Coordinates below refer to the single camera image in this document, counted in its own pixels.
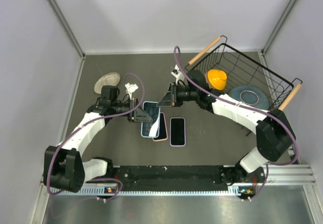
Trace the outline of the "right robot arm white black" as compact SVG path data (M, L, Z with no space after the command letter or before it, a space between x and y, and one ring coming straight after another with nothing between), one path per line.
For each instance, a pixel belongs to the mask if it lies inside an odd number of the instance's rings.
M266 163L276 162L296 142L296 137L284 112L278 108L268 111L235 100L231 95L211 86L207 74L199 70L177 72L169 84L159 107L181 107L186 101L201 109L242 125L256 136L256 146L235 165L236 177L246 182Z

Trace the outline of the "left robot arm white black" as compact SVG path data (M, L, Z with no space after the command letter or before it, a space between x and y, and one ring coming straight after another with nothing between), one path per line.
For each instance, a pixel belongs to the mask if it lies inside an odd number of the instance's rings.
M57 146L49 146L44 153L43 183L50 189L78 192L85 182L100 178L109 182L114 177L112 160L95 157L87 162L82 155L95 135L116 117L129 122L151 123L152 117L143 110L138 99L119 100L116 86L104 86L95 104L86 111L80 124Z

